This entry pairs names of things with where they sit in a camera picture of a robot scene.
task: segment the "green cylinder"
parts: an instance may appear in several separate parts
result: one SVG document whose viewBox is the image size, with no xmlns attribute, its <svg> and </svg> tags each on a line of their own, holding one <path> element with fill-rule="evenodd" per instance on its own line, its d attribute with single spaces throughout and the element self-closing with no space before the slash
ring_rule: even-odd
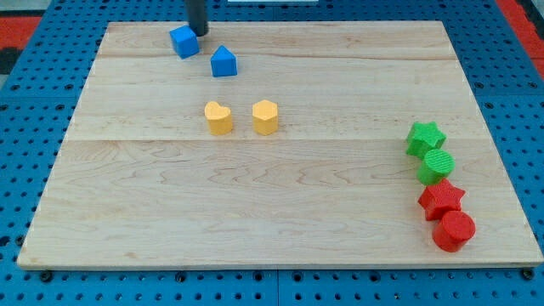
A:
<svg viewBox="0 0 544 306">
<path fill-rule="evenodd" d="M 417 170 L 417 179 L 426 185 L 438 184 L 440 180 L 450 175 L 456 166 L 450 153 L 436 149 L 430 150 L 423 157 L 422 165 Z"/>
</svg>

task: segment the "blue block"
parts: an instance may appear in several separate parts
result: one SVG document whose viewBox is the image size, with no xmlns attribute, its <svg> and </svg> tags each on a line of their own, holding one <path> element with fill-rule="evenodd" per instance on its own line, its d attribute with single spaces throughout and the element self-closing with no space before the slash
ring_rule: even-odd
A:
<svg viewBox="0 0 544 306">
<path fill-rule="evenodd" d="M 196 34 L 188 25 L 171 30 L 170 37 L 172 38 L 173 49 L 180 58 L 186 59 L 200 52 Z"/>
<path fill-rule="evenodd" d="M 214 77 L 235 76 L 238 74 L 236 57 L 225 46 L 219 46 L 213 54 L 211 62 Z"/>
</svg>

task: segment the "red cylinder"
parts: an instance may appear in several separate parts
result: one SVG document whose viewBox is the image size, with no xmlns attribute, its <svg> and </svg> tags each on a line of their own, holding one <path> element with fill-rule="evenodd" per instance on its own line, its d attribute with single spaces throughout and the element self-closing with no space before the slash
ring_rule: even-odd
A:
<svg viewBox="0 0 544 306">
<path fill-rule="evenodd" d="M 476 225 L 472 218 L 464 212 L 449 211 L 434 228 L 433 240 L 436 245 L 447 252 L 457 252 L 474 236 Z"/>
</svg>

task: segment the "blue pegboard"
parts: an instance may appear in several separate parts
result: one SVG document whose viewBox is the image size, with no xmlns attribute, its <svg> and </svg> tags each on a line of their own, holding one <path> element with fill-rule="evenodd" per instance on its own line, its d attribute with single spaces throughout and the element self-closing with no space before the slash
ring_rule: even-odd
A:
<svg viewBox="0 0 544 306">
<path fill-rule="evenodd" d="M 442 20 L 539 244 L 544 85 L 491 0 L 228 6 L 211 20 Z M 109 21 L 184 20 L 182 0 L 56 0 L 0 91 L 0 304 L 542 304 L 544 269 L 25 272 L 15 260 Z"/>
</svg>

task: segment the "heart-shaped block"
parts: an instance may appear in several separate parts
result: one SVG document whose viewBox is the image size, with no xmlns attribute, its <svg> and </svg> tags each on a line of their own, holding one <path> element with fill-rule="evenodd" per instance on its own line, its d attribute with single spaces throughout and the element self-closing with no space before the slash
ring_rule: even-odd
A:
<svg viewBox="0 0 544 306">
<path fill-rule="evenodd" d="M 210 101 L 204 107 L 204 116 L 206 116 L 211 135 L 224 135 L 232 131 L 230 108 L 221 106 L 216 101 Z"/>
</svg>

